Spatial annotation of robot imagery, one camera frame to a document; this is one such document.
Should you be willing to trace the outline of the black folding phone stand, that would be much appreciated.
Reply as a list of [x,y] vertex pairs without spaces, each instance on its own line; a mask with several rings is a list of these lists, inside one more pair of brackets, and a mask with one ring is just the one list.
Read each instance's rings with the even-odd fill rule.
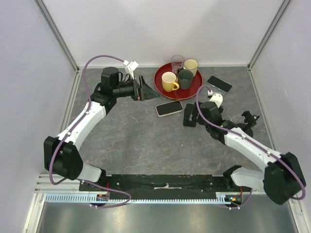
[[183,126],[196,127],[198,117],[197,107],[194,104],[187,103],[184,110]]

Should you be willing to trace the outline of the cream cased phone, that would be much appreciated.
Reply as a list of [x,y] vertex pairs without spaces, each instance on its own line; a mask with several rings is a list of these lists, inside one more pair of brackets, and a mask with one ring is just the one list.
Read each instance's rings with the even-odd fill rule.
[[175,100],[163,104],[159,104],[155,107],[157,115],[159,117],[169,116],[175,113],[183,111],[183,105],[181,101]]

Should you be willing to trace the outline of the black round base phone holder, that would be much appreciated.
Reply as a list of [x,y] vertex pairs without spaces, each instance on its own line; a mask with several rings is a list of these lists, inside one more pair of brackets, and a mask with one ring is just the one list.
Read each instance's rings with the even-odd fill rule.
[[252,128],[257,124],[260,116],[253,115],[250,111],[244,111],[242,113],[242,117],[244,117],[244,123],[239,123],[238,126],[250,137],[253,137]]

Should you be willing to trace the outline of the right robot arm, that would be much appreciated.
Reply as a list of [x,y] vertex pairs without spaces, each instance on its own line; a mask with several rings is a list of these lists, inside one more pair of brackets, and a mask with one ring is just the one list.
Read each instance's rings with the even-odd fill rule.
[[253,138],[252,127],[258,119],[249,111],[242,116],[244,123],[235,124],[222,118],[223,107],[212,101],[187,104],[183,125],[202,125],[210,136],[235,149],[258,170],[235,165],[223,173],[223,187],[234,191],[239,186],[264,192],[274,203],[282,205],[289,199],[302,200],[306,196],[306,181],[297,157],[291,152],[282,154]]

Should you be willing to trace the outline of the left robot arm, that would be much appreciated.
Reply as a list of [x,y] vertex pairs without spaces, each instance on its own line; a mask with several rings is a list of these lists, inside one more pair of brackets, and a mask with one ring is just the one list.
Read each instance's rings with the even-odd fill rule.
[[131,97],[134,101],[151,100],[159,97],[144,80],[126,77],[116,67],[106,67],[98,83],[78,117],[58,136],[44,141],[44,167],[49,175],[57,174],[69,180],[88,180],[96,191],[105,189],[105,170],[83,162],[79,149],[96,126],[115,106],[117,98]]

